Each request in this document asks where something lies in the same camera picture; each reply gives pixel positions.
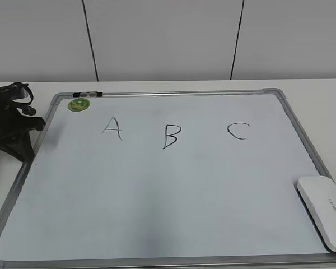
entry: whiteboard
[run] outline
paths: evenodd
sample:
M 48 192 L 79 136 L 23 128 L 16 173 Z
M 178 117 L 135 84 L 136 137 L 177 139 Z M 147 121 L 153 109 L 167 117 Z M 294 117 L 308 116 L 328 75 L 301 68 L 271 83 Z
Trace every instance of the whiteboard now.
M 275 95 L 90 98 L 81 112 L 71 100 L 57 107 L 0 260 L 328 252 L 295 188 L 319 173 Z

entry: green sticker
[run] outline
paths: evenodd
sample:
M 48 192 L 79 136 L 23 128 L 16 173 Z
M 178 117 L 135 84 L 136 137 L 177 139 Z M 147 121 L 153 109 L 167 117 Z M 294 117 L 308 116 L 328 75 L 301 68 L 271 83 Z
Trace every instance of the green sticker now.
M 68 103 L 68 109 L 74 112 L 83 111 L 90 106 L 91 102 L 86 98 L 74 99 Z

